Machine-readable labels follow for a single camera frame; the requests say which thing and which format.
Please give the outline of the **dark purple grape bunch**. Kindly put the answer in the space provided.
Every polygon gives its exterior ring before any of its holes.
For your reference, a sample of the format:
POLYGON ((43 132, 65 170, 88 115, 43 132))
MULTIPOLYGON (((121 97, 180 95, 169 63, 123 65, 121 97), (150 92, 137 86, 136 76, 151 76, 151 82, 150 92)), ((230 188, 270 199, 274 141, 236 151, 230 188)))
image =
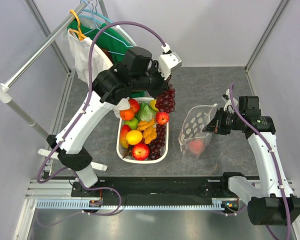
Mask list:
POLYGON ((155 103, 155 108, 159 112, 165 112, 167 114, 173 113, 176 109, 176 90, 172 84, 169 84, 169 89, 160 94, 155 103))

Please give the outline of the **clear polka dot zip bag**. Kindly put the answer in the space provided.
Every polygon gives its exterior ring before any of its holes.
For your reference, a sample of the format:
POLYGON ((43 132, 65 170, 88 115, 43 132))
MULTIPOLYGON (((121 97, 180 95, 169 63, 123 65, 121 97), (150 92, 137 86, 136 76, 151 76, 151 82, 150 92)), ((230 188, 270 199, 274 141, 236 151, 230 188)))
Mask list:
POLYGON ((212 134, 204 132, 203 128, 214 117, 217 106, 217 103, 213 105, 197 105, 189 110, 178 136, 180 151, 183 156, 193 156, 198 158, 201 155, 195 155, 189 151, 189 143, 194 139, 202 139, 206 149, 211 141, 212 134))

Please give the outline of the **pink peach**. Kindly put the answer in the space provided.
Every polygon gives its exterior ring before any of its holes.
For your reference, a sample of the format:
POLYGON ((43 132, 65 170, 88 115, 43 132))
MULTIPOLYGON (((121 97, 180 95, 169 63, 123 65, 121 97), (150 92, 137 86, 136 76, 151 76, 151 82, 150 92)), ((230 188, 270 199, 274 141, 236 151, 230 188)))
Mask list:
POLYGON ((188 144, 188 149, 191 153, 194 155, 199 156, 200 154, 203 153, 205 150, 206 146, 204 144, 204 141, 202 139, 194 139, 188 144))

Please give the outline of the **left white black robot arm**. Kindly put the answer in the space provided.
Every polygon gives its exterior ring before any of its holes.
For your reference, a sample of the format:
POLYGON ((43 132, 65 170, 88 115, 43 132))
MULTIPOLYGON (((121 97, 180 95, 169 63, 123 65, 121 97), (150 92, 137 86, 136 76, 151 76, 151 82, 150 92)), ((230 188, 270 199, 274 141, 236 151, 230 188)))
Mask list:
POLYGON ((58 153, 61 163, 73 170, 82 183, 82 191, 89 197, 100 191, 91 162, 92 156, 83 147, 86 139, 101 119, 120 101, 133 92, 147 91, 157 98, 169 90, 172 70, 181 65, 175 52, 168 51, 152 60, 152 54, 142 47, 132 47, 125 52, 121 62, 101 71, 92 82, 92 92, 87 94, 81 109, 57 135, 46 139, 58 153))

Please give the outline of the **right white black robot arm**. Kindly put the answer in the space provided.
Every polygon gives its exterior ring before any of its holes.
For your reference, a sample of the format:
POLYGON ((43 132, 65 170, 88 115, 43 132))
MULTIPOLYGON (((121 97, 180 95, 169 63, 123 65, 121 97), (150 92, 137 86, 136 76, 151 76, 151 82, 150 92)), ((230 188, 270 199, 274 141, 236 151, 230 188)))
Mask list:
POLYGON ((252 149, 260 187, 248 182, 241 173, 224 173, 219 191, 225 197, 237 195, 247 206, 253 225, 289 226, 300 215, 300 197, 290 187, 281 165, 276 128, 270 116, 263 116, 257 96, 230 97, 218 108, 204 132, 229 135, 241 131, 252 149))

